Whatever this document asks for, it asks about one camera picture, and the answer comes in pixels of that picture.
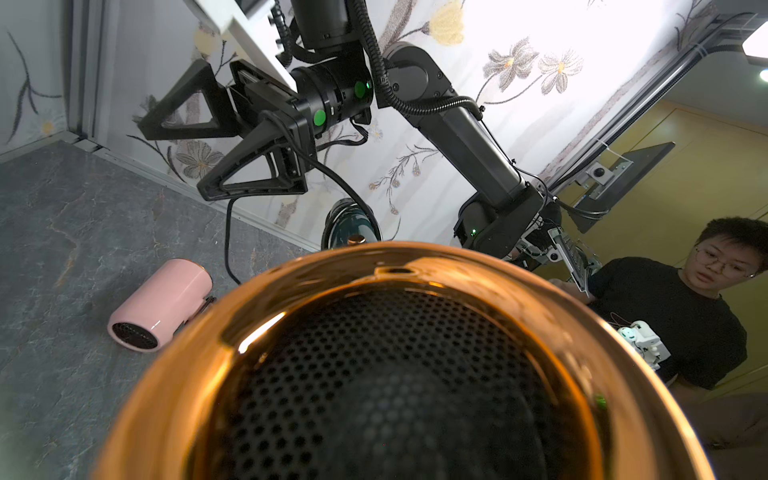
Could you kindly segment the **pink hair dryer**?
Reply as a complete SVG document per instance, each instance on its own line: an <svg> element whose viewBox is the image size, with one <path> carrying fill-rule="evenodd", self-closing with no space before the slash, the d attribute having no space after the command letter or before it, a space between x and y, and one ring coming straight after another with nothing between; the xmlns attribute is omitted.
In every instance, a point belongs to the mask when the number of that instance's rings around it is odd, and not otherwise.
<svg viewBox="0 0 768 480"><path fill-rule="evenodd" d="M138 352L155 352L211 303L213 280L186 259L166 261L110 316L108 334Z"/></svg>

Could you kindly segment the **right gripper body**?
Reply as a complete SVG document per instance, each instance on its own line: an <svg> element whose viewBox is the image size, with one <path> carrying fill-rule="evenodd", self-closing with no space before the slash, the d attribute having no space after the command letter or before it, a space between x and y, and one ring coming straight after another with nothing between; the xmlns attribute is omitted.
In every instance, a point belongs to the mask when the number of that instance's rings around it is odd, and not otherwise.
<svg viewBox="0 0 768 480"><path fill-rule="evenodd" d="M315 133L300 99L244 60L230 64L229 88L243 130L227 161L229 195L300 195L308 191L307 161L315 156ZM263 159L269 176L236 181L253 161Z"/></svg>

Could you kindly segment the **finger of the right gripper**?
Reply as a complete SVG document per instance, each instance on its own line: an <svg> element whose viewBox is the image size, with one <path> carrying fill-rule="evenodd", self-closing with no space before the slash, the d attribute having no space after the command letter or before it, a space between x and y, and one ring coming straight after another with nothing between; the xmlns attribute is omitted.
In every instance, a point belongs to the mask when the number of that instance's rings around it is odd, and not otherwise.
<svg viewBox="0 0 768 480"><path fill-rule="evenodd" d="M258 125L197 184L207 201L307 192L309 126L283 113L263 113Z"/></svg>
<svg viewBox="0 0 768 480"><path fill-rule="evenodd" d="M212 66L195 60L171 90L138 122L146 140L230 138L240 134L227 89Z"/></svg>

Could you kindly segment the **dark green hair dryer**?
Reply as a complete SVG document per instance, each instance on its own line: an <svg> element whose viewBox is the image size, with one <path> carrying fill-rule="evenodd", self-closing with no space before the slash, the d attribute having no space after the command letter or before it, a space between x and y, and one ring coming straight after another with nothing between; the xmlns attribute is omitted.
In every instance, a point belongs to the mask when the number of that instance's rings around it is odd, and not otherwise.
<svg viewBox="0 0 768 480"><path fill-rule="evenodd" d="M631 346L540 277L377 242L262 273L178 329L96 479L709 479Z"/></svg>

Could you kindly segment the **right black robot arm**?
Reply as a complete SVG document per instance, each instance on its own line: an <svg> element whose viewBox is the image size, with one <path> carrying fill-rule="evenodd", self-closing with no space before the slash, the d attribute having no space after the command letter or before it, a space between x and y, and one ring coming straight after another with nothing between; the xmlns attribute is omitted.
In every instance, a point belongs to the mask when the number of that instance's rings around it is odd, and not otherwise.
<svg viewBox="0 0 768 480"><path fill-rule="evenodd" d="M233 62L230 86L208 62L194 62L138 127L148 140L237 139L198 182L204 199L304 194L309 171L330 173L319 154L331 127L364 131L374 108L391 108L473 186L453 229L463 247L505 260L552 251L559 229L543 215L545 187L515 167L482 108L455 92L425 50L380 48L364 2L296 1L291 19L276 1L189 7L245 58Z"/></svg>

